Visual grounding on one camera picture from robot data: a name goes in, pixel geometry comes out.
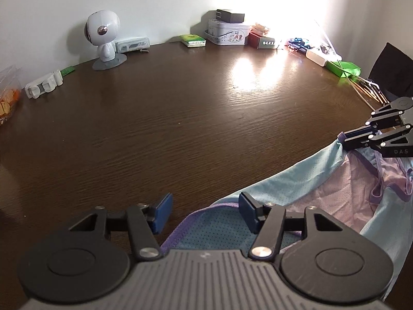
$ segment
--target light blue cloth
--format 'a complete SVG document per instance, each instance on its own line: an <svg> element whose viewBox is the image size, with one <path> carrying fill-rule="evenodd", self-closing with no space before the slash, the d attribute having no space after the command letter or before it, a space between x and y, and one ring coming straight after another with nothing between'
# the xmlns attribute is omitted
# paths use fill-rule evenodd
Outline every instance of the light blue cloth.
<svg viewBox="0 0 413 310"><path fill-rule="evenodd" d="M374 167L377 167L377 159L372 149L363 148L359 152ZM262 203L292 204L323 184L343 163L345 155L346 151L336 140L294 166L216 201L211 208L205 209L199 217L191 221L189 226L186 226L187 230L182 233L182 237L175 239L173 247L185 249L240 248L243 253L247 253L256 236L249 232L235 205L220 207L220 204L237 203L241 191L250 193ZM411 159L403 159L402 162L406 169L413 167ZM390 187L387 187L384 189L383 198L374 216L361 230L361 234L386 251L394 263L394 274L386 296L401 271L413 241L412 212L412 199L404 202ZM285 232L282 248L299 239L296 233ZM171 242L166 240L163 249L168 250L170 246Z"/></svg>

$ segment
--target black circular mount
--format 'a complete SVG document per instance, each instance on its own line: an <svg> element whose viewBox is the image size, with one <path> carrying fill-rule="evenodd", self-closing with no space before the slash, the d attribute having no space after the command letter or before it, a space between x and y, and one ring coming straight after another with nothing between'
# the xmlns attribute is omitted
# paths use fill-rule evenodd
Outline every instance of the black circular mount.
<svg viewBox="0 0 413 310"><path fill-rule="evenodd" d="M401 111L408 110L413 107L413 100L409 97L401 97L397 100L396 108Z"/></svg>
<svg viewBox="0 0 413 310"><path fill-rule="evenodd" d="M317 232L287 251L280 270L304 295L329 304L355 304L380 297L393 274L388 255L356 232Z"/></svg>
<svg viewBox="0 0 413 310"><path fill-rule="evenodd" d="M22 258L20 283L28 297L73 304L111 292L127 276L128 255L107 241L102 231L61 230Z"/></svg>

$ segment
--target red box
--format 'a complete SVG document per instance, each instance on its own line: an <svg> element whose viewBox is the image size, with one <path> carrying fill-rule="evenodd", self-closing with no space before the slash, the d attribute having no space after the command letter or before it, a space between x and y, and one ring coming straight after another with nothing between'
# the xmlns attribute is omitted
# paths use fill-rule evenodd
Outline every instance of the red box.
<svg viewBox="0 0 413 310"><path fill-rule="evenodd" d="M278 48L278 42L271 37L261 37L254 33L248 35L248 45L254 49L276 49Z"/></svg>

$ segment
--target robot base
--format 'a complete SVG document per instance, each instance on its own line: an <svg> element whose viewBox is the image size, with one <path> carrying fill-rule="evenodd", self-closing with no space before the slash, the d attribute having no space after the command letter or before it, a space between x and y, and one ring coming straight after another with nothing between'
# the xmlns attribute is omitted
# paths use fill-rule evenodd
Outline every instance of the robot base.
<svg viewBox="0 0 413 310"><path fill-rule="evenodd" d="M121 65L127 60L126 55L123 53L116 53L115 58L110 61L102 61L100 58L93 63L92 69L95 71L108 70L114 68L115 66Z"/></svg>

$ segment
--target black chair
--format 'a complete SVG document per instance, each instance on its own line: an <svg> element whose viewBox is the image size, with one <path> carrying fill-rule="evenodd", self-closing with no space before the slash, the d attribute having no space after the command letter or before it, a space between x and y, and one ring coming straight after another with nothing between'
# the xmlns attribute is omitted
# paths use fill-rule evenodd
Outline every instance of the black chair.
<svg viewBox="0 0 413 310"><path fill-rule="evenodd" d="M374 63L369 79L379 85L390 101L413 97L413 60L387 43Z"/></svg>

